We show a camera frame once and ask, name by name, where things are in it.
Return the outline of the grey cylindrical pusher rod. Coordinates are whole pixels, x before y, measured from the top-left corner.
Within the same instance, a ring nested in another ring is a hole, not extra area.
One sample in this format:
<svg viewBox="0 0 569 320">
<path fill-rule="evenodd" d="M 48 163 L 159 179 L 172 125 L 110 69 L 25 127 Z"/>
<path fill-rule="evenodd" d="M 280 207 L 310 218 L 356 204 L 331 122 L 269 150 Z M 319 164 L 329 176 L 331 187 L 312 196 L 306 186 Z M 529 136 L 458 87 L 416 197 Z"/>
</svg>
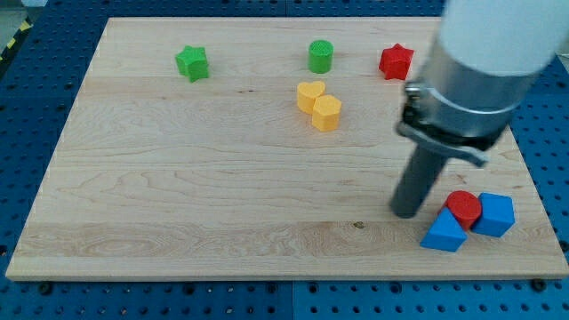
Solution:
<svg viewBox="0 0 569 320">
<path fill-rule="evenodd" d="M 417 146 L 390 200 L 391 211 L 402 219 L 414 217 L 445 168 L 446 162 L 446 157 Z"/>
</svg>

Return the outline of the silver tool flange clamp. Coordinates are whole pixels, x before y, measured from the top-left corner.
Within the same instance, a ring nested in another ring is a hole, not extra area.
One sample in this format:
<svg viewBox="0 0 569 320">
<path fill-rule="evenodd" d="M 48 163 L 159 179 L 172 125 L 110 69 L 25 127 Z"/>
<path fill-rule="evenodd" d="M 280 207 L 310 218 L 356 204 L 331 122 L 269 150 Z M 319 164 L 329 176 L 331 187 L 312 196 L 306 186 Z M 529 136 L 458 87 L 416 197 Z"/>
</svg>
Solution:
<svg viewBox="0 0 569 320">
<path fill-rule="evenodd" d="M 486 150 L 500 138 L 537 75 L 479 70 L 452 56 L 437 39 L 418 77 L 405 84 L 397 133 L 416 143 L 411 161 L 435 167 L 458 158 L 484 166 Z"/>
</svg>

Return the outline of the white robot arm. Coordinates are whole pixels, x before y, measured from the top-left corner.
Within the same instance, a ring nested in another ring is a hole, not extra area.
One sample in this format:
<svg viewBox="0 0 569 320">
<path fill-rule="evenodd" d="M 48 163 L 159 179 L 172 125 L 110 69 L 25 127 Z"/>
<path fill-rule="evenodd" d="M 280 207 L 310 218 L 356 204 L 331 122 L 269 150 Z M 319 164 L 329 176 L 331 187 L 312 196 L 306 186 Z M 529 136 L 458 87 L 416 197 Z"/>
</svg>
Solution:
<svg viewBox="0 0 569 320">
<path fill-rule="evenodd" d="M 561 0 L 449 1 L 429 56 L 405 84 L 399 135 L 416 148 L 390 200 L 413 217 L 450 158 L 478 167 L 568 36 Z"/>
</svg>

